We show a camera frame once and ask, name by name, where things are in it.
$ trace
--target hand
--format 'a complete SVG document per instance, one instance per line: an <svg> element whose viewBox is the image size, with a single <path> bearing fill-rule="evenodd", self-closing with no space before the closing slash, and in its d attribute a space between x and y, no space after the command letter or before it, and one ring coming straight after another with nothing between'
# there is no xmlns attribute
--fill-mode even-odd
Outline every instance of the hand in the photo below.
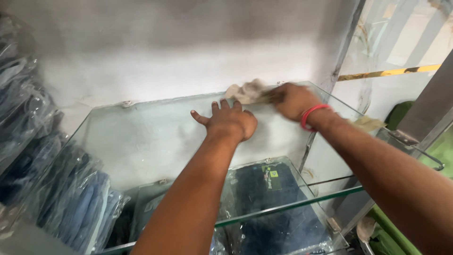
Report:
<svg viewBox="0 0 453 255"><path fill-rule="evenodd" d="M311 107L321 104L318 97L313 95L306 86L285 83L270 91L271 102L286 118L299 122L302 114Z"/></svg>
<svg viewBox="0 0 453 255"><path fill-rule="evenodd" d="M230 108L228 102L220 99L221 109L216 101L212 102L212 117L207 118L200 116L194 110L190 111L192 117L200 124L204 125L207 134L233 136L238 142L248 140L256 130L258 121L253 114L248 111L242 111L242 105L239 101L233 103Z"/></svg>

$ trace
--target dark blue jeans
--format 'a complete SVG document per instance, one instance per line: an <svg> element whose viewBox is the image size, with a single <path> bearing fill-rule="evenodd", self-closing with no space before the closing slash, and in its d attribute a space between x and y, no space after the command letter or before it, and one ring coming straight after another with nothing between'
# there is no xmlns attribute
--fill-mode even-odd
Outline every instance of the dark blue jeans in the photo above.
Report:
<svg viewBox="0 0 453 255"><path fill-rule="evenodd" d="M307 199L284 163L243 167L236 178L238 215ZM245 255L286 254L330 239L311 206L245 221L242 233L241 254Z"/></svg>

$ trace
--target person's right hand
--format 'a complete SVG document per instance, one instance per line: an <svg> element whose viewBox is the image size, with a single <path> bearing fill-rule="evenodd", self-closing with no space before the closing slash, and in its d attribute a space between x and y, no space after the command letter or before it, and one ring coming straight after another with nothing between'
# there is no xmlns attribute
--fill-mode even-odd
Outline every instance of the person's right hand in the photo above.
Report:
<svg viewBox="0 0 453 255"><path fill-rule="evenodd" d="M311 107L321 104L305 86L285 83L270 91L271 102L286 118L299 122L302 114Z"/></svg>

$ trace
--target person's left hand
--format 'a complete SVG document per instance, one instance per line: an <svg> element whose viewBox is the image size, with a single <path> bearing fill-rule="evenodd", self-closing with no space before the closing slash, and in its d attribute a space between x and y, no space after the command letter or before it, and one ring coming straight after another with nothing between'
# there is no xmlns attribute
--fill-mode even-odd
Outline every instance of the person's left hand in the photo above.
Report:
<svg viewBox="0 0 453 255"><path fill-rule="evenodd" d="M228 102L222 98L220 106L219 109L217 102L212 102L211 118L200 116L194 110L190 111L190 114L198 123L206 127L208 135L232 136L241 142L248 140L256 130L258 121L255 116L248 110L242 111L239 101L235 101L230 108Z"/></svg>

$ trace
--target forearm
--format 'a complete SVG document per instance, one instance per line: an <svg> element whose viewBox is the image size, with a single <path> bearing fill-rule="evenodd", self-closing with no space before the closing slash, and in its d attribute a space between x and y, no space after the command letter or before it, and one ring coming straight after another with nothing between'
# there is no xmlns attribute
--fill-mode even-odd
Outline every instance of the forearm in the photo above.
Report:
<svg viewBox="0 0 453 255"><path fill-rule="evenodd" d="M208 254L223 183L238 143L228 134L206 136L154 211L132 254Z"/></svg>
<svg viewBox="0 0 453 255"><path fill-rule="evenodd" d="M427 254L451 246L453 185L409 155L326 109L308 119L345 159L375 202Z"/></svg>

